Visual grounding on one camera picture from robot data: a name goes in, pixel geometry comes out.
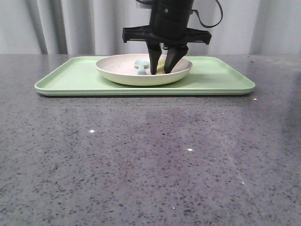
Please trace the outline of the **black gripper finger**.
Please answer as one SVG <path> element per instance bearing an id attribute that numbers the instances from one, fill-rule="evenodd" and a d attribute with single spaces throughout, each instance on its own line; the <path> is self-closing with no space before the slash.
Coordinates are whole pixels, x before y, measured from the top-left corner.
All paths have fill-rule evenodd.
<path id="1" fill-rule="evenodd" d="M 170 73 L 176 64 L 187 54 L 187 45 L 170 46 L 164 64 L 164 72 Z"/>
<path id="2" fill-rule="evenodd" d="M 147 42 L 147 48 L 150 58 L 150 72 L 152 75 L 155 75 L 157 73 L 158 61 L 162 54 L 161 47 L 158 42 Z"/>

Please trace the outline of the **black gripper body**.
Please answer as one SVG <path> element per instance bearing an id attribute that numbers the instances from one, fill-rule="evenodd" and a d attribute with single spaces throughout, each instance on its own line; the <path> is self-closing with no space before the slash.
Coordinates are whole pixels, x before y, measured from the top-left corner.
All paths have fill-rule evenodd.
<path id="1" fill-rule="evenodd" d="M 148 25 L 123 28 L 122 39 L 128 41 L 144 41 L 177 46 L 189 42 L 208 45 L 211 34 L 208 31 L 188 27 L 192 13 L 192 0 L 146 0 L 151 8 Z"/>

